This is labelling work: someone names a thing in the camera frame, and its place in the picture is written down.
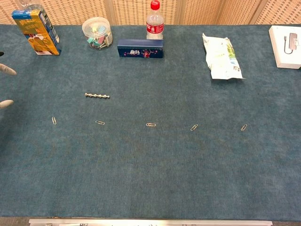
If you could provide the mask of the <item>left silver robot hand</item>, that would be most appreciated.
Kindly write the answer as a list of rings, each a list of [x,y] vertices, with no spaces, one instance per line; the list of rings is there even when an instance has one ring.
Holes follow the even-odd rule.
[[[5,74],[8,74],[8,75],[17,75],[15,70],[13,70],[12,68],[10,68],[4,64],[0,64],[0,71],[4,72]],[[11,99],[1,101],[0,108],[5,109],[5,108],[11,106],[13,103],[14,103],[14,101]]]

